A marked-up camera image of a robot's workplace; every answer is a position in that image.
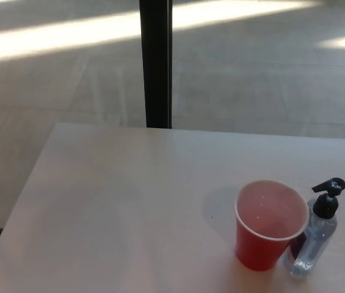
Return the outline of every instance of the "black pump dispenser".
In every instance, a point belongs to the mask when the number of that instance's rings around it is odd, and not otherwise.
[[[313,212],[322,219],[331,219],[338,209],[336,196],[345,189],[345,182],[341,178],[332,178],[322,184],[312,187],[314,192],[327,191],[318,197],[313,205]]]

